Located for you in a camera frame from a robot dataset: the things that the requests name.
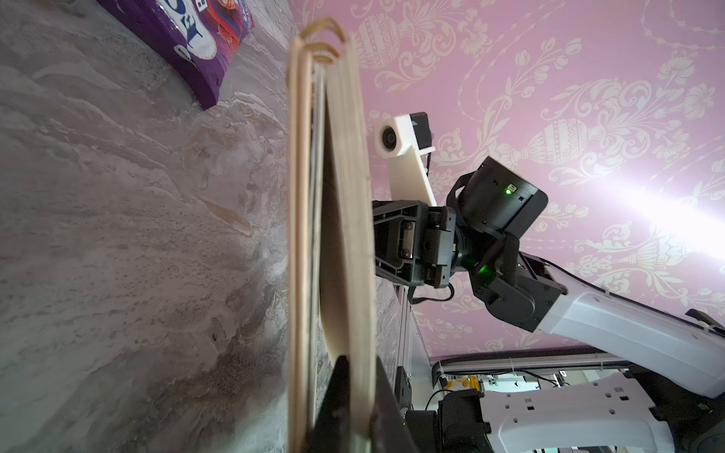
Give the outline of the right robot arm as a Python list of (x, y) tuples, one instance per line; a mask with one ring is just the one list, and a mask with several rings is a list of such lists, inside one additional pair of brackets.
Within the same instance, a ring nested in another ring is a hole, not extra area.
[(587, 384), (532, 392), (446, 392), (409, 410), (418, 452), (532, 452), (638, 447), (724, 449), (724, 328), (690, 310), (677, 317), (611, 294), (519, 249), (546, 194), (493, 159), (435, 204), (418, 156), (387, 163), (392, 199), (374, 203), (377, 273), (415, 290), (467, 273), (496, 319), (595, 347), (629, 369)]

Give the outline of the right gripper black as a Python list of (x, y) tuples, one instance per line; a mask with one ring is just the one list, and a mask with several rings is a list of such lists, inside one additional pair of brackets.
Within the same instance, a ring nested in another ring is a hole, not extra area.
[(373, 202), (376, 275), (408, 287), (449, 284), (456, 213), (421, 201)]

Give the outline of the pink calendar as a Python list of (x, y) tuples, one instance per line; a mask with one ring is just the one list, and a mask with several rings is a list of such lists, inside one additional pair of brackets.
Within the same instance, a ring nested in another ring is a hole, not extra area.
[(332, 18), (290, 42), (288, 448), (305, 451), (337, 359), (350, 366), (349, 452), (371, 451), (376, 284), (355, 41)]

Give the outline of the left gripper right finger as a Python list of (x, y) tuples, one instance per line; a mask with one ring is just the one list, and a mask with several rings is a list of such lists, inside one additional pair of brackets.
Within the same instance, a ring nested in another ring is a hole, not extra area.
[(376, 358), (376, 394), (370, 421), (371, 451), (376, 453), (414, 453), (418, 449), (403, 424), (383, 363)]

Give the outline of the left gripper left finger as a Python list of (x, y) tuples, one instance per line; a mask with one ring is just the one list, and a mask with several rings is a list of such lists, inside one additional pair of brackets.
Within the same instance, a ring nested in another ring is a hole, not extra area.
[(318, 453), (348, 453), (350, 449), (350, 366), (346, 356), (340, 356), (315, 425), (308, 435), (305, 451)]

